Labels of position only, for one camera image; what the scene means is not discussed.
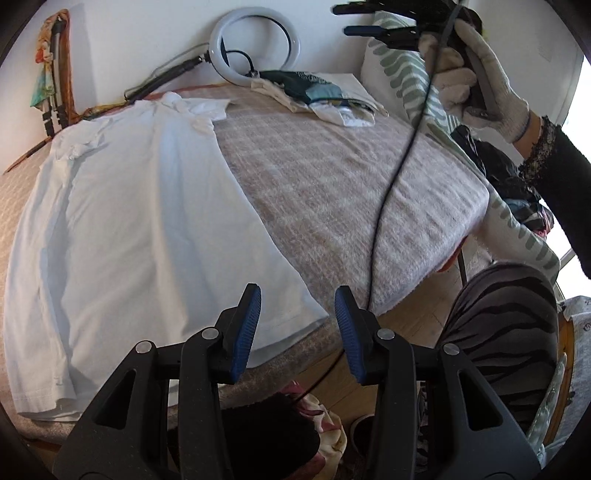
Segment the right forearm black sleeve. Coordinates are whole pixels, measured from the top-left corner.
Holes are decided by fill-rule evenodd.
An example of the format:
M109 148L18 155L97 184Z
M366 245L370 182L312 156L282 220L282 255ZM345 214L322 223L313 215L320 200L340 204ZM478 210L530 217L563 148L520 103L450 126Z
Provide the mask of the right forearm black sleeve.
M590 162L560 126L534 113L514 146L524 158L520 176L553 212L583 272L589 275Z

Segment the right gloved hand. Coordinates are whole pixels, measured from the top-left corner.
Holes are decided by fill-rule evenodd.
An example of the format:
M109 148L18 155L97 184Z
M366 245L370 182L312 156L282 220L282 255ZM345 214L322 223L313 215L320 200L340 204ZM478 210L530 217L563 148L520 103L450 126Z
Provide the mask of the right gloved hand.
M473 26L459 19L455 32L482 63L483 77L490 84L498 116L495 120L486 119L468 105L471 89L480 84L478 74L465 64L457 50L449 46L438 50L437 37L425 33L419 40L419 53L433 77L444 110L472 128L496 130L510 144L519 141L530 123L528 102L512 89L495 52Z

